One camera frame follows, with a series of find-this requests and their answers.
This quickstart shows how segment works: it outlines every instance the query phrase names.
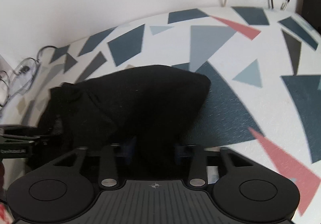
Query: pink geometric shape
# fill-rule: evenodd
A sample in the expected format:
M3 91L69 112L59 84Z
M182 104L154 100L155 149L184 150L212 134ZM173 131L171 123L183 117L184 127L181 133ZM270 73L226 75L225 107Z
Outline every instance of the pink geometric shape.
M234 21L224 19L224 18L218 18L218 17L214 17L214 16L211 16L211 17L217 19L218 21L221 21L222 23L228 25L232 29L242 33L244 36L248 37L251 40L255 39L257 37L257 35L259 35L261 33L260 30L255 29L250 26L236 23Z
M300 191L300 204L298 209L300 214L303 215L317 192L321 182L320 178L269 139L251 127L248 129L260 142L279 173L288 179L296 179L295 184Z

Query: geometric patterned tablecloth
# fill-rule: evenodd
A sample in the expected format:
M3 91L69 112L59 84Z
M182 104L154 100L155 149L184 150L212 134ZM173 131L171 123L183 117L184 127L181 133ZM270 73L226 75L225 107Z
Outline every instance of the geometric patterned tablecloth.
M37 125L48 89L130 67L205 74L210 94L186 142L229 146L296 183L293 221L321 222L321 36L301 17L261 8L166 13L47 50L31 88L1 123Z

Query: folded black garment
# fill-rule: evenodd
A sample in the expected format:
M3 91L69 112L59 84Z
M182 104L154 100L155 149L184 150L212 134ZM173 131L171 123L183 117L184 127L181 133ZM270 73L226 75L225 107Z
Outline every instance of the folded black garment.
M61 121L60 153L79 146L100 150L136 136L135 153L148 171L174 172L174 144L197 116L210 84L204 75L162 65L63 83L51 89L38 129L48 132Z

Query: silver bolt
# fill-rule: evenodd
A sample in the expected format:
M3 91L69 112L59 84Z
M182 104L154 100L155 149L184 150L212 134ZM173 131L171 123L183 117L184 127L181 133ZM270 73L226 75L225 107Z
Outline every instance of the silver bolt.
M202 179L192 179L189 181L189 184L191 184L194 187L201 187L205 184L205 180Z
M114 179L104 179L102 180L102 185L105 187L112 187L117 184L117 181Z

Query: black fabric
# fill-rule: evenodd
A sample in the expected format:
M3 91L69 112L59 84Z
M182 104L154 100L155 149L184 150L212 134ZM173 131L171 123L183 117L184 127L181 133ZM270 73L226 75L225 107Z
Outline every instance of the black fabric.
M51 89L38 129L47 132L61 120L65 137L59 153L79 146L100 150L136 136L136 166L172 174L174 144L192 124L210 84L204 75L162 65L63 83ZM44 160L59 155L50 153Z

